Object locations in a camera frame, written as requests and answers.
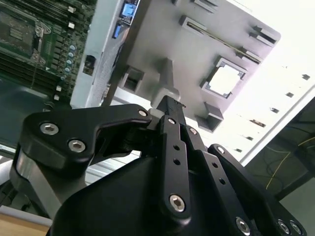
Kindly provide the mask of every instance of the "ram slot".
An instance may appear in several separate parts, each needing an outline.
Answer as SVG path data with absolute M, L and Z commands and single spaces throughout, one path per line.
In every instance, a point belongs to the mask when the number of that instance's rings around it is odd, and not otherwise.
M 64 18 L 64 17 L 59 18 L 58 16 L 54 16 L 49 9 L 41 9 L 41 8 L 36 7 L 35 4 L 25 3 L 22 0 L 8 0 L 8 2 L 11 2 L 13 5 L 16 5 L 29 12 L 32 12 L 42 19 L 46 19 L 62 27 L 68 27 L 67 18 Z

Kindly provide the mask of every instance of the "hole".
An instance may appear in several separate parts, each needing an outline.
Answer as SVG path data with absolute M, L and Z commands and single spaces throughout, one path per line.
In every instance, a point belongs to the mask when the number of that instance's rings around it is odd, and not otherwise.
M 241 228 L 244 230 L 244 231 L 246 231 L 247 230 L 247 227 L 246 227 L 246 225 L 242 222 L 241 224 Z
M 82 147 L 82 145 L 80 143 L 74 143 L 73 147 L 79 149 Z
M 84 63 L 83 73 L 92 76 L 94 72 L 95 62 L 96 62 L 95 57 L 87 55 Z
M 47 126 L 45 126 L 45 130 L 53 132 L 55 130 L 55 128 L 51 127 L 50 125 L 47 125 Z
M 178 165 L 178 166 L 181 164 L 181 162 L 177 159 L 174 159 L 173 162 L 175 163 L 175 165 Z
M 310 76 L 305 74 L 305 75 L 302 75 L 302 78 L 305 80 L 309 80 Z
M 223 178 L 219 178 L 219 181 L 220 181 L 220 183 L 223 184 L 223 185 L 226 184 Z
M 270 110 L 271 110 L 272 112 L 276 113 L 276 114 L 279 112 L 279 110 L 278 110 L 278 109 L 273 108 L 273 107 L 272 107 L 272 108 L 270 108 Z
M 182 205 L 181 201 L 179 201 L 177 198 L 174 199 L 174 204 L 178 207 Z
M 266 127 L 266 125 L 264 123 L 261 123 L 261 122 L 255 120 L 255 119 L 251 119 L 250 122 L 252 122 L 252 123 L 254 123 L 254 124 L 256 124 L 256 125 L 258 125 L 260 127 L 263 127 L 263 128 Z
M 293 97 L 293 96 L 294 96 L 294 94 L 293 94 L 293 93 L 291 93 L 291 92 L 288 92 L 288 93 L 286 94 L 286 96 L 288 96 L 288 97 Z

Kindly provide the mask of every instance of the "black cable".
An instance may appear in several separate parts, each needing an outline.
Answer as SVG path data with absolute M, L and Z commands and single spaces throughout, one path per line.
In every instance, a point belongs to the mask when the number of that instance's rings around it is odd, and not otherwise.
M 309 132 L 309 131 L 306 131 L 304 129 L 300 129 L 300 128 L 297 128 L 297 127 L 294 127 L 294 126 L 290 126 L 290 125 L 285 126 L 285 128 L 292 128 L 292 129 L 296 129 L 296 130 L 299 130 L 299 131 L 311 134 L 311 132 Z

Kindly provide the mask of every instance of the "motherboard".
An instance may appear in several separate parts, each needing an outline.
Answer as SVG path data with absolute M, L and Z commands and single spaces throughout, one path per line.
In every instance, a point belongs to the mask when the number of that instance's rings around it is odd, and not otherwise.
M 0 0 L 0 75 L 69 101 L 96 0 Z

